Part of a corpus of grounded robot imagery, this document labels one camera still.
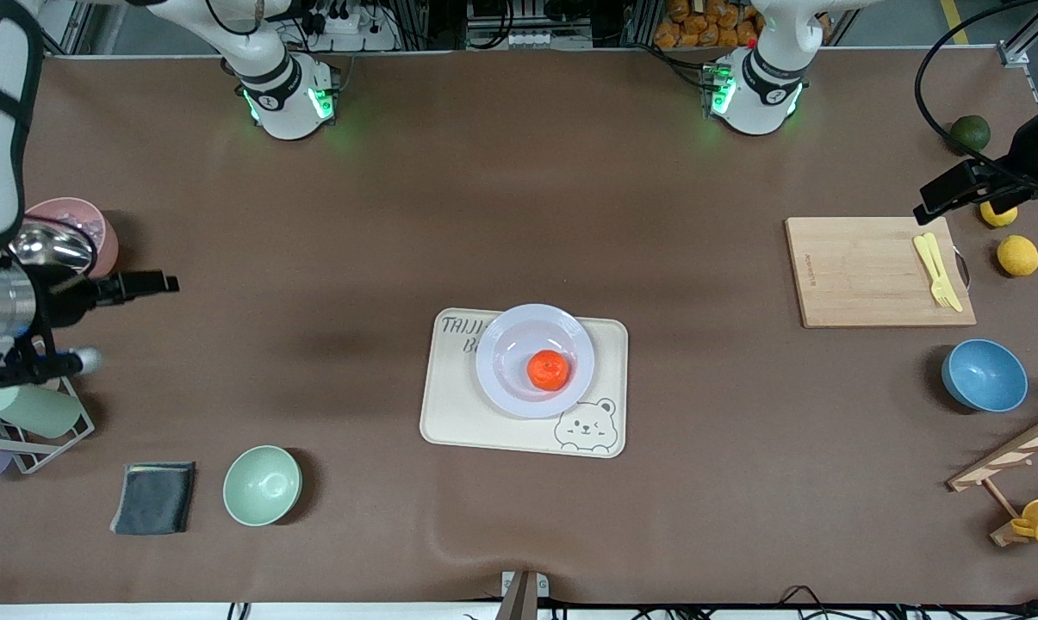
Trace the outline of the wooden cutting board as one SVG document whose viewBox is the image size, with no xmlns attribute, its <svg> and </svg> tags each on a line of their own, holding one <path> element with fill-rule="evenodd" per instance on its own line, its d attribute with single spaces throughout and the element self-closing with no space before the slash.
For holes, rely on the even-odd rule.
<svg viewBox="0 0 1038 620">
<path fill-rule="evenodd" d="M 948 328 L 977 319 L 945 220 L 789 217 L 784 222 L 805 328 Z M 940 307 L 913 237 L 936 236 L 962 309 Z"/>
</svg>

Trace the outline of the yellow plastic fork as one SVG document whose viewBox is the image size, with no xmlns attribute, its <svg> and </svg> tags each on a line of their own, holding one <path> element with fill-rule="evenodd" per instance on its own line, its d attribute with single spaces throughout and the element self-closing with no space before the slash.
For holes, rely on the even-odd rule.
<svg viewBox="0 0 1038 620">
<path fill-rule="evenodd" d="M 957 299 L 957 295 L 949 282 L 947 275 L 947 267 L 943 262 L 943 255 L 937 243 L 936 236 L 932 232 L 925 232 L 922 235 L 924 243 L 927 245 L 929 250 L 929 257 L 932 259 L 933 266 L 935 266 L 935 279 L 933 279 L 931 290 L 932 295 L 935 296 L 936 301 L 940 303 L 944 307 L 952 307 L 956 313 L 962 313 L 962 303 Z"/>
</svg>

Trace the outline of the pink bowl with ice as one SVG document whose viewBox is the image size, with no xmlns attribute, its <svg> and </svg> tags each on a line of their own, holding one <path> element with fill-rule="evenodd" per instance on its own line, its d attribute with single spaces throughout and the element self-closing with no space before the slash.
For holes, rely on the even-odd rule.
<svg viewBox="0 0 1038 620">
<path fill-rule="evenodd" d="M 88 234 L 97 250 L 94 268 L 89 272 L 90 278 L 105 277 L 113 271 L 120 252 L 120 243 L 108 217 L 94 204 L 75 197 L 58 197 L 35 204 L 28 208 L 26 215 L 73 224 Z"/>
</svg>

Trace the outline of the orange fruit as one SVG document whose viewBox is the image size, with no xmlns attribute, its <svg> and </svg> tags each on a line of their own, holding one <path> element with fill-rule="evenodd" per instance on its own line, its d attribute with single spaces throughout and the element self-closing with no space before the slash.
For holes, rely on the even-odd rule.
<svg viewBox="0 0 1038 620">
<path fill-rule="evenodd" d="M 558 350 L 539 350 L 527 361 L 525 372 L 538 390 L 557 392 L 569 384 L 571 365 Z"/>
</svg>

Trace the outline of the silver metal scoop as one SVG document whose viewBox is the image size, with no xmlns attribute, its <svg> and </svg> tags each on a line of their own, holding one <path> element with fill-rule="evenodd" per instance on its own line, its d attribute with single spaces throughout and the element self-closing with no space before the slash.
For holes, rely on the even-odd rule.
<svg viewBox="0 0 1038 620">
<path fill-rule="evenodd" d="M 8 244 L 8 251 L 20 264 L 54 264 L 75 274 L 89 274 L 98 259 L 95 243 L 86 231 L 50 217 L 24 220 Z"/>
</svg>

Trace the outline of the white round plate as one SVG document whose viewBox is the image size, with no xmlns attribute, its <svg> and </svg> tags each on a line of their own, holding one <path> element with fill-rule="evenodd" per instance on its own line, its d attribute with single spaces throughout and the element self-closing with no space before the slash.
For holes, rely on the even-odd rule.
<svg viewBox="0 0 1038 620">
<path fill-rule="evenodd" d="M 547 350 L 569 368 L 555 389 L 535 385 L 529 365 Z M 594 343 L 584 325 L 559 307 L 522 305 L 488 322 L 475 353 L 480 389 L 503 412 L 519 419 L 550 419 L 585 396 L 596 369 Z"/>
</svg>

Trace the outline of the wooden mug rack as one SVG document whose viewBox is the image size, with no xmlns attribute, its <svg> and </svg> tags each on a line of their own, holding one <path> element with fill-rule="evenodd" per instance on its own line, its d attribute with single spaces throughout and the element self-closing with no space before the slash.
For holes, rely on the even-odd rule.
<svg viewBox="0 0 1038 620">
<path fill-rule="evenodd" d="M 1015 519 L 1023 518 L 1023 510 L 1016 509 L 1004 497 L 992 482 L 992 478 L 1012 468 L 1031 466 L 1035 456 L 1038 456 L 1038 423 L 945 482 L 945 487 L 951 492 L 963 492 L 973 487 L 982 487 L 1010 515 L 1010 521 L 998 527 L 998 530 L 990 534 L 992 544 L 998 547 L 1026 544 L 1029 542 L 1029 537 L 1016 532 L 1012 525 Z"/>
</svg>

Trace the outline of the cream tray with bear print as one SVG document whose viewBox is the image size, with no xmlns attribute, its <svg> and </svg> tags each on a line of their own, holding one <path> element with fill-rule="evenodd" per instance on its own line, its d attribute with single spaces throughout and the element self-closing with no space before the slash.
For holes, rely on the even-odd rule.
<svg viewBox="0 0 1038 620">
<path fill-rule="evenodd" d="M 480 389 L 475 353 L 490 309 L 448 307 L 437 315 L 421 401 L 429 443 L 610 459 L 624 451 L 628 420 L 629 333 L 617 320 L 577 318 L 594 343 L 596 369 L 585 396 L 554 417 L 515 417 Z"/>
</svg>

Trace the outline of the mint green bowl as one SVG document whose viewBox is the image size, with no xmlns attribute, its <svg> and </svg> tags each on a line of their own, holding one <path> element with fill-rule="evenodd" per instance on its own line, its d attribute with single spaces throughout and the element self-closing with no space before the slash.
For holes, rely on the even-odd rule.
<svg viewBox="0 0 1038 620">
<path fill-rule="evenodd" d="M 242 525 L 274 524 L 301 497 L 301 466 L 286 449 L 256 446 L 236 458 L 222 483 L 228 515 Z"/>
</svg>

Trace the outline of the metal table bracket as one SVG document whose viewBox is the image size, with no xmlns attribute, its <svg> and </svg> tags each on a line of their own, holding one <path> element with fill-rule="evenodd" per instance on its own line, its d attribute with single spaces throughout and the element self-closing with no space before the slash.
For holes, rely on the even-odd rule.
<svg viewBox="0 0 1038 620">
<path fill-rule="evenodd" d="M 550 597 L 550 579 L 543 573 L 504 572 L 501 604 L 494 620 L 539 620 L 539 604 Z"/>
</svg>

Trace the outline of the grey folded cloth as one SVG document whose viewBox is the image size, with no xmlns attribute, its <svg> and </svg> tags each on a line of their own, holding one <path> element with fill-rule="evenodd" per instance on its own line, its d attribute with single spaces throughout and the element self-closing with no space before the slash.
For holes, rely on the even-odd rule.
<svg viewBox="0 0 1038 620">
<path fill-rule="evenodd" d="M 126 464 L 120 503 L 110 532 L 122 536 L 164 536 L 187 529 L 194 462 Z"/>
</svg>

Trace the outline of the blue bowl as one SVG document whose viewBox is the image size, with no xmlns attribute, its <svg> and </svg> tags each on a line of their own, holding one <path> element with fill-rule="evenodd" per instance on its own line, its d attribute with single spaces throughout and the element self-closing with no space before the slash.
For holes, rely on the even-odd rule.
<svg viewBox="0 0 1038 620">
<path fill-rule="evenodd" d="M 973 411 L 1014 411 L 1029 392 L 1029 378 L 1019 358 L 982 338 L 960 342 L 950 350 L 941 376 L 949 395 Z"/>
</svg>

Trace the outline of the white power strip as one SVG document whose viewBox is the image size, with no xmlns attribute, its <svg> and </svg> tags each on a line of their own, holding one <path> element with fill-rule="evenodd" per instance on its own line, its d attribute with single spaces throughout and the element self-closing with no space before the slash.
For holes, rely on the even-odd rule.
<svg viewBox="0 0 1038 620">
<path fill-rule="evenodd" d="M 301 0 L 302 46 L 318 53 L 403 50 L 395 15 L 368 0 Z"/>
</svg>

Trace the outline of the mint green cup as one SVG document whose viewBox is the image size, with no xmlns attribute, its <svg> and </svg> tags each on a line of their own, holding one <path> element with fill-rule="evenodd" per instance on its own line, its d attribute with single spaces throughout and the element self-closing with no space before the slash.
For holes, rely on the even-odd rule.
<svg viewBox="0 0 1038 620">
<path fill-rule="evenodd" d="M 0 420 L 46 439 L 72 431 L 84 407 L 77 397 L 37 385 L 0 388 Z"/>
</svg>

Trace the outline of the dark green avocado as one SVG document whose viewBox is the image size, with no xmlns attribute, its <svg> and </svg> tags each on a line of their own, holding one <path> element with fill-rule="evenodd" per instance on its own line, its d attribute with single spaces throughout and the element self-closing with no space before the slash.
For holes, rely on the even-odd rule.
<svg viewBox="0 0 1038 620">
<path fill-rule="evenodd" d="M 956 122 L 951 123 L 949 134 L 959 144 L 975 152 L 982 152 L 991 141 L 990 123 L 977 115 L 957 118 Z"/>
</svg>

